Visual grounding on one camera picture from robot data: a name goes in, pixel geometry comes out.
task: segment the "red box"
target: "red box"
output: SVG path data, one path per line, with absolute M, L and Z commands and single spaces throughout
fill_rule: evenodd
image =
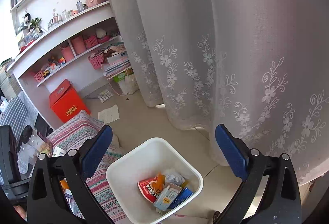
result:
M 67 79 L 50 94 L 49 103 L 50 108 L 64 123 L 76 116 L 81 110 L 90 114 L 90 110 Z

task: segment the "pink basket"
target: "pink basket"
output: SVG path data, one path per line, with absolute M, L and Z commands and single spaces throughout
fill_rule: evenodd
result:
M 92 64 L 92 66 L 94 67 L 95 70 L 99 69 L 102 67 L 102 62 L 104 60 L 104 56 L 103 54 L 99 54 L 96 57 L 88 57 L 88 60 L 90 61 L 90 63 Z
M 95 45 L 98 45 L 97 36 L 93 35 L 93 36 L 89 37 L 88 39 L 85 40 L 85 43 L 86 43 L 87 48 L 91 48 Z
M 36 81 L 38 83 L 40 83 L 42 80 L 43 80 L 43 72 L 42 71 L 39 71 L 35 76 L 34 78 L 36 79 Z

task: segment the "toy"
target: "toy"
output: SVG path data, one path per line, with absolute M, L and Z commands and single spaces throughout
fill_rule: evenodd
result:
M 64 65 L 64 63 L 66 63 L 64 57 L 61 57 L 61 58 L 58 60 L 58 62 L 59 62 L 59 65 L 60 65 L 60 66 Z

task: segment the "beige floor tile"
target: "beige floor tile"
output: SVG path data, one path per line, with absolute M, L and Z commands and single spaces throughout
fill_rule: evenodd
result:
M 133 95 L 115 95 L 101 103 L 97 99 L 86 99 L 91 116 L 98 118 L 98 112 L 117 104 L 120 119 L 109 125 L 118 136 L 122 148 L 129 152 L 153 137 L 164 138 L 202 176 L 206 176 L 216 165 L 209 156 L 209 140 L 195 129 L 178 130 L 167 117 L 165 108 L 149 108 L 139 91 Z
M 209 139 L 209 132 L 207 130 L 205 130 L 203 127 L 196 127 L 195 129 L 198 130 L 207 139 Z
M 216 166 L 203 179 L 201 193 L 189 202 L 177 214 L 209 218 L 211 213 L 218 210 L 223 212 L 241 183 L 228 166 Z

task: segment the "patterned blanket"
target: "patterned blanket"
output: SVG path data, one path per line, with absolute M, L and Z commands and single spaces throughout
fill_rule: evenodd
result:
M 79 149 L 85 140 L 94 138 L 103 125 L 102 122 L 90 117 L 86 111 L 81 111 L 47 138 L 53 146 L 58 146 L 66 151 L 72 148 Z M 111 163 L 122 156 L 123 152 L 119 147 L 118 138 L 113 134 L 112 143 L 99 163 L 95 174 L 86 180 L 99 204 L 110 218 L 117 223 L 122 223 L 127 217 L 106 180 L 106 170 Z M 83 217 L 80 211 L 76 215 Z

